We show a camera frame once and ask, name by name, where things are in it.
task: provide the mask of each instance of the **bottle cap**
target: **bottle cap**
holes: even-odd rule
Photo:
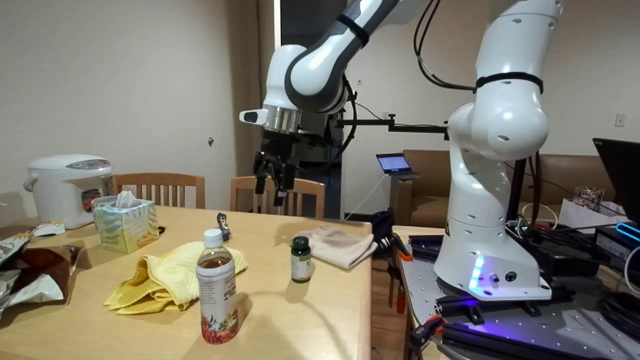
[[[309,247],[309,238],[306,236],[296,236],[293,238],[293,248],[298,250],[304,250]]]
[[[222,230],[209,229],[204,232],[204,247],[207,249],[215,249],[216,247],[222,247],[222,244]]]

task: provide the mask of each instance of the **yellow towel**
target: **yellow towel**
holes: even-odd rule
[[[203,250],[202,241],[194,241],[159,257],[143,256],[133,278],[118,285],[104,305],[125,315],[186,310],[200,295],[196,263]],[[247,268],[241,251],[227,250],[236,263],[236,274]]]

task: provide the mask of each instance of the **brown sofa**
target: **brown sofa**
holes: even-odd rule
[[[394,210],[397,225],[444,227],[449,207],[451,170],[449,151],[405,150],[403,151],[413,171],[422,177],[399,181],[392,178],[390,207]],[[609,176],[598,156],[545,155],[541,156],[542,174],[546,181],[573,191],[576,186],[594,186],[605,189],[605,200],[615,196]],[[508,170],[511,179],[512,170]],[[533,199],[533,181],[525,176],[520,197],[520,209]],[[543,182],[541,203],[560,214],[562,199],[571,197],[556,185]],[[540,219],[553,219],[543,209]]]

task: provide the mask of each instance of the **wooden chair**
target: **wooden chair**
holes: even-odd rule
[[[181,208],[183,208],[185,204],[184,188],[194,186],[196,188],[196,209],[204,209],[205,206],[204,176],[172,174],[168,172],[144,172],[140,174],[117,174],[111,178],[116,194],[122,191],[123,185],[136,185],[137,198],[152,200],[151,187],[154,186],[157,205],[180,206]],[[145,186],[145,193],[142,192],[143,185]],[[171,199],[169,199],[169,189],[171,189]]]
[[[231,202],[229,205],[231,211],[236,211],[238,207],[237,202],[241,190],[251,190],[253,192],[255,190],[255,177],[243,176],[231,179]],[[274,191],[275,186],[269,177],[264,187],[264,194],[253,194],[253,212],[257,213],[260,209],[262,213],[278,214],[278,208],[273,206]],[[316,218],[324,218],[324,184],[303,179],[295,180],[293,190],[287,194],[280,214],[301,217],[303,194],[316,196]]]

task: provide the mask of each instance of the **laptop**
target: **laptop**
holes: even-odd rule
[[[400,180],[414,179],[420,174],[411,170],[409,163],[401,152],[393,154],[376,154],[378,162],[385,174],[397,177]]]
[[[640,224],[640,143],[602,138],[593,143],[627,218]]]

